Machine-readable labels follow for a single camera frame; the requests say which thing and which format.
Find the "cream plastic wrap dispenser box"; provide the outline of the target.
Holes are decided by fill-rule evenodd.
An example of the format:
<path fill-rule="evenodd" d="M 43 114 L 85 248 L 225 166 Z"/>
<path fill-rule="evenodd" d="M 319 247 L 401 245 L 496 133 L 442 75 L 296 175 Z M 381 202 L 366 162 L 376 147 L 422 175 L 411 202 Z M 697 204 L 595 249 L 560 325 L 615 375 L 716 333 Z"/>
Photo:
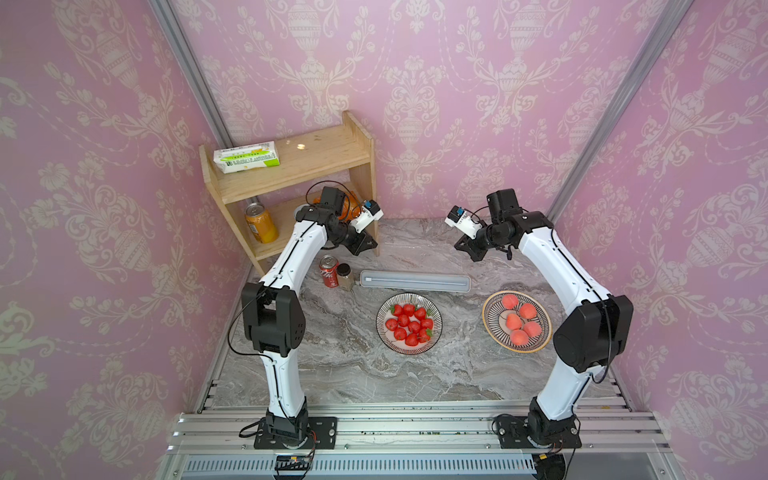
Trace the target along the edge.
<path fill-rule="evenodd" d="M 468 275 L 411 271 L 362 270 L 359 284 L 366 288 L 419 292 L 469 293 L 471 290 L 471 278 Z"/>

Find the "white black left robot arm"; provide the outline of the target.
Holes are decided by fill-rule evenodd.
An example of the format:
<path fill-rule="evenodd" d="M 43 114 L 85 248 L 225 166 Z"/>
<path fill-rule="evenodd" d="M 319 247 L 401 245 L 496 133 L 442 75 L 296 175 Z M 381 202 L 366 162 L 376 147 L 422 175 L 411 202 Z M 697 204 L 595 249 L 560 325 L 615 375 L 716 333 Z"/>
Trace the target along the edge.
<path fill-rule="evenodd" d="M 278 447 L 302 448 L 313 440 L 307 399 L 301 388 L 297 352 L 306 331 L 301 307 L 301 285 L 316 256 L 328 244 L 343 246 L 349 253 L 378 247 L 367 227 L 380 220 L 383 211 L 374 200 L 365 200 L 340 218 L 345 195 L 325 187 L 320 202 L 306 204 L 295 214 L 295 223 L 274 265 L 257 283 L 241 292 L 244 335 L 265 369 L 269 404 L 259 422 L 256 447 L 275 442 Z"/>

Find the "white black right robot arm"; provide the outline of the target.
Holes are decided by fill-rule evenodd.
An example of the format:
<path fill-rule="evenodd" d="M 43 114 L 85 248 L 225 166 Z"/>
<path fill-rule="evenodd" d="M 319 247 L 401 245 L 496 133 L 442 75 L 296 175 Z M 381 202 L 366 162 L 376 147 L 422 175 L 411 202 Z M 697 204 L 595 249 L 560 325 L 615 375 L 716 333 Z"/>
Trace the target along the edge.
<path fill-rule="evenodd" d="M 520 206 L 512 189 L 487 196 L 488 221 L 454 206 L 446 223 L 461 231 L 455 249 L 479 262 L 490 250 L 519 252 L 543 275 L 560 300 L 565 318 L 554 331 L 557 355 L 543 390 L 530 402 L 524 437 L 535 447 L 577 448 L 575 407 L 590 383 L 601 383 L 624 352 L 634 307 L 595 280 L 568 251 L 553 223 Z"/>

